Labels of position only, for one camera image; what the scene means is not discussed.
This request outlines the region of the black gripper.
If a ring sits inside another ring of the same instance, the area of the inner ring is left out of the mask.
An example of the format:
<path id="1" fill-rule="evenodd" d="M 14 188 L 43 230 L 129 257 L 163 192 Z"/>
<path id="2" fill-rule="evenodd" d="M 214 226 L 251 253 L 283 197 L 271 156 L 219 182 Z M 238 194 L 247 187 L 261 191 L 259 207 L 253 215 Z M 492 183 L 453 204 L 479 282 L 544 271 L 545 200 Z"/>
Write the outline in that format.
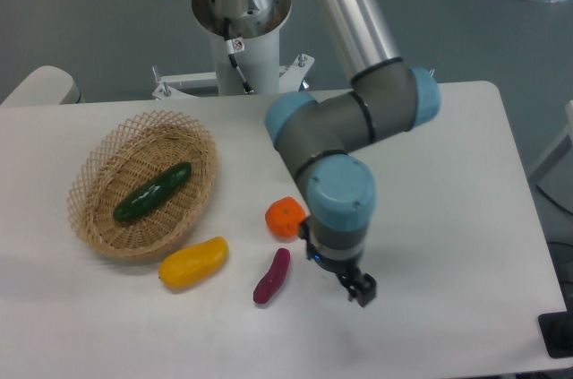
<path id="1" fill-rule="evenodd" d="M 359 261 L 363 248 L 334 249 L 324 245 L 312 232 L 312 217 L 306 217 L 298 229 L 298 237 L 305 242 L 308 260 L 315 261 L 323 270 L 335 274 L 347 288 L 348 299 L 360 307 L 367 307 L 377 295 L 377 282 L 368 273 L 362 273 Z"/>

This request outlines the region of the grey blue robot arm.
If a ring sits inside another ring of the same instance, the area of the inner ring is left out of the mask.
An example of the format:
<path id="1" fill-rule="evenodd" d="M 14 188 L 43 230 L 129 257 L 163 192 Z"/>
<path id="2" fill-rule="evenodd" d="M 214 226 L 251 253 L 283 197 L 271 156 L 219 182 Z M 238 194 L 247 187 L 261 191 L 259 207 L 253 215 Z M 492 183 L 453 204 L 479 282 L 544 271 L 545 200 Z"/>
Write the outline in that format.
<path id="1" fill-rule="evenodd" d="M 375 0 L 316 1 L 351 84 L 321 102 L 279 68 L 291 0 L 192 0 L 192 10 L 210 37 L 218 93 L 276 96 L 265 125 L 310 212 L 299 232 L 307 257 L 365 306 L 377 284 L 358 263 L 375 186 L 353 152 L 431 121 L 440 91 L 427 70 L 405 65 Z"/>

